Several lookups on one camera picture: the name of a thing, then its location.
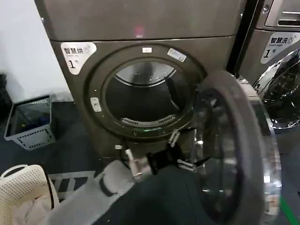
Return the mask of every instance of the washing machine door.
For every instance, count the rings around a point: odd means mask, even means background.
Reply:
[[[255,82],[277,132],[300,125],[300,49],[274,63]]]
[[[198,86],[189,160],[205,161],[196,179],[201,203],[215,222],[255,225],[277,215],[280,160],[269,125],[247,82],[219,71]]]

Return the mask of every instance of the gray plastic basket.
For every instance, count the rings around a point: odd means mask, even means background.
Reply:
[[[55,142],[51,96],[41,96],[13,104],[4,138],[26,150]]]

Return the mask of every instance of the label sticker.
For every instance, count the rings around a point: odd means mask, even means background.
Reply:
[[[99,99],[97,97],[91,97],[90,98],[90,103],[91,103],[91,105],[93,107],[93,110],[95,112],[101,112],[102,111]]]
[[[114,149],[116,149],[116,150],[121,150],[121,149],[122,149],[122,145],[116,144],[116,145],[114,146]]]
[[[186,55],[182,54],[181,52],[178,52],[173,48],[170,48],[167,54],[180,62],[184,62],[184,60],[186,60],[187,58]]]
[[[151,47],[144,47],[142,48],[143,53],[152,53],[152,48]]]
[[[261,63],[266,64],[284,49],[288,48],[299,40],[300,33],[276,32],[272,34],[262,55]]]
[[[71,74],[77,75],[86,60],[97,50],[92,42],[63,42],[60,45]]]

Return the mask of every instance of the open door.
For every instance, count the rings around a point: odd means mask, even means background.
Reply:
[[[218,71],[198,86],[191,127],[201,203],[219,224],[271,222],[281,178],[277,143],[255,90]]]

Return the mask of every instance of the chinese text sticker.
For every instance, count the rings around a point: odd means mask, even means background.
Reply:
[[[92,42],[63,42],[60,45],[70,73],[77,75],[86,60],[96,51]]]
[[[277,54],[288,48],[295,42],[300,40],[299,33],[293,32],[276,32],[271,35],[264,53],[261,58],[261,63],[265,64],[273,59]]]

